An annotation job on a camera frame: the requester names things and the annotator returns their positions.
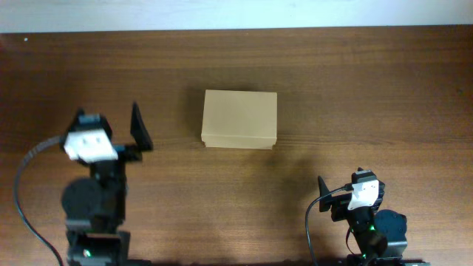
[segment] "white bracket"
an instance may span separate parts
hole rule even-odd
[[[352,199],[348,204],[348,211],[360,207],[369,207],[375,204],[379,195],[379,181],[372,180],[359,184],[352,184]]]
[[[71,160],[82,159],[86,163],[118,159],[118,154],[103,129],[69,133],[64,150]]]

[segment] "cardboard box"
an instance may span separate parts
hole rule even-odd
[[[277,94],[206,90],[202,141],[206,147],[272,149]]]

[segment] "wooden table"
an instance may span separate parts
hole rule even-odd
[[[131,258],[257,263],[309,259],[304,213],[357,166],[407,215],[404,255],[473,261],[473,27],[0,35],[0,260],[55,265],[13,207],[24,153],[79,106],[131,142],[132,102],[155,144],[127,168]],[[278,93],[273,151],[206,149],[206,89]],[[88,170],[59,149],[25,171],[21,201],[65,259],[66,185]],[[316,254],[348,254],[346,222],[314,211]]]

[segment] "white wall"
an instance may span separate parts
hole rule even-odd
[[[0,0],[0,33],[473,24],[473,0]]]

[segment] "green led light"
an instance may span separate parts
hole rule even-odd
[[[91,256],[92,256],[92,254],[90,253],[90,251],[84,250],[84,257],[88,258],[88,257],[91,257]]]

